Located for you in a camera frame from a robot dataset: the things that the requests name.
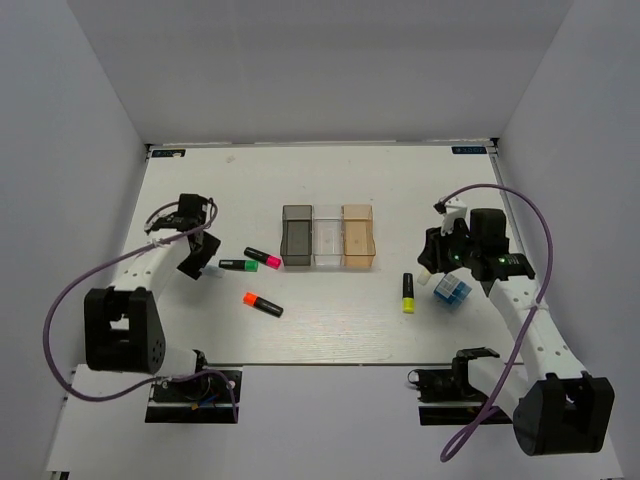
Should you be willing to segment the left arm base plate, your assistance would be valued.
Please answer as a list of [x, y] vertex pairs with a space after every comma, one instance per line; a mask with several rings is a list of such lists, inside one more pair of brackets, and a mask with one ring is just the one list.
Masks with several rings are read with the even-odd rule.
[[147, 424], [235, 424], [239, 414], [243, 371], [223, 369], [233, 387], [235, 406], [225, 380], [203, 376], [184, 383], [162, 382], [151, 388], [146, 407]]

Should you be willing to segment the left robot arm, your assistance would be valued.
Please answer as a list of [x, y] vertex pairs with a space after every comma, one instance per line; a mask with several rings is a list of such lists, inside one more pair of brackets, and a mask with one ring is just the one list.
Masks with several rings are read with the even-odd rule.
[[197, 280], [221, 241], [206, 232], [217, 213], [211, 199], [182, 194], [174, 211], [147, 224], [149, 249], [108, 287], [84, 299], [85, 356], [94, 371], [133, 372], [177, 377], [188, 398], [211, 387], [195, 350], [175, 347], [165, 338], [157, 301], [175, 272]]

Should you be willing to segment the green highlighter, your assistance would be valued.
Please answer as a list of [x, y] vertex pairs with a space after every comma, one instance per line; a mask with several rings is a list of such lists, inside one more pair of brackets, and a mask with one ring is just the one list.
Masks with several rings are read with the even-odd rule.
[[256, 260], [221, 259], [218, 267], [230, 271], [256, 272], [259, 263]]

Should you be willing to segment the blue pin box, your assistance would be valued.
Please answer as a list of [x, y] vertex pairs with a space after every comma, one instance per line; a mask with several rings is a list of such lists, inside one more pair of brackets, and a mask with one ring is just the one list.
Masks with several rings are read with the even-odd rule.
[[450, 309], [456, 309], [467, 299], [472, 288], [452, 273], [442, 277], [434, 288], [434, 296]]

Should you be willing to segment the pink highlighter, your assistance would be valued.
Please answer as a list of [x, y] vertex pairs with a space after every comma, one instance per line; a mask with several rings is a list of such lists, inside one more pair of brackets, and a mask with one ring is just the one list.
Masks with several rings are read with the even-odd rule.
[[244, 255], [251, 260], [255, 260], [275, 270], [279, 269], [282, 264], [280, 258], [252, 247], [246, 247], [244, 249]]

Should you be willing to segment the yellow eraser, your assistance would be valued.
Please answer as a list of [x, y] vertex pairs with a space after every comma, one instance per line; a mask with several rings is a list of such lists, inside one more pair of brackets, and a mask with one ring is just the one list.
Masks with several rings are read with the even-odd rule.
[[429, 280], [431, 279], [431, 277], [432, 277], [432, 274], [428, 270], [423, 269], [417, 278], [417, 283], [422, 286], [426, 286]]

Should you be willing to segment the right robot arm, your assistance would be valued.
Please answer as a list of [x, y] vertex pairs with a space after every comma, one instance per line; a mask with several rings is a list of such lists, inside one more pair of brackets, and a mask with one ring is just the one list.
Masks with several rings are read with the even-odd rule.
[[419, 264], [443, 275], [470, 271], [502, 316], [525, 372], [506, 372], [506, 362], [490, 347], [461, 349], [448, 369], [418, 372], [423, 400], [483, 400], [480, 419], [505, 414], [529, 456], [600, 451], [613, 387], [589, 374], [569, 349], [537, 297], [541, 287], [526, 256], [509, 250], [504, 212], [451, 203], [437, 209], [443, 222], [427, 230]]

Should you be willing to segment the yellow highlighter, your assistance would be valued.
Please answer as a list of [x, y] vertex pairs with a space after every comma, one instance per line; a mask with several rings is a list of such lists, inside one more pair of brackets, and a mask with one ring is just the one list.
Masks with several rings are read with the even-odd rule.
[[402, 277], [402, 311], [406, 314], [413, 314], [415, 311], [414, 279], [408, 272]]

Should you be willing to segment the orange highlighter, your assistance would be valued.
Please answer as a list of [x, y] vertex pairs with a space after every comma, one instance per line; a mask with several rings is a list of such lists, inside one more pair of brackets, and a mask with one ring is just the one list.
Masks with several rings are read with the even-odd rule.
[[280, 318], [284, 313], [284, 309], [275, 303], [266, 300], [256, 294], [247, 292], [243, 297], [243, 303], [263, 313], [269, 314], [276, 318]]

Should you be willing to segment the blue eraser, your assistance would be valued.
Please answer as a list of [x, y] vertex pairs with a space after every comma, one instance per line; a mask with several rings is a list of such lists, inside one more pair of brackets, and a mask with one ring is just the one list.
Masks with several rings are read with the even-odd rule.
[[202, 270], [201, 273], [205, 276], [209, 276], [209, 277], [215, 277], [215, 278], [222, 278], [225, 274], [225, 271], [217, 266], [214, 265], [206, 265]]

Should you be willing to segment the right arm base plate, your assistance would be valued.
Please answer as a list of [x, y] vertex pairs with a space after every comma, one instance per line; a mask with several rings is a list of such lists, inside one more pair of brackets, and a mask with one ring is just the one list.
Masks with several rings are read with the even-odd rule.
[[418, 394], [421, 426], [464, 426], [475, 419], [486, 401], [477, 390], [463, 393], [449, 369], [413, 369], [407, 383]]

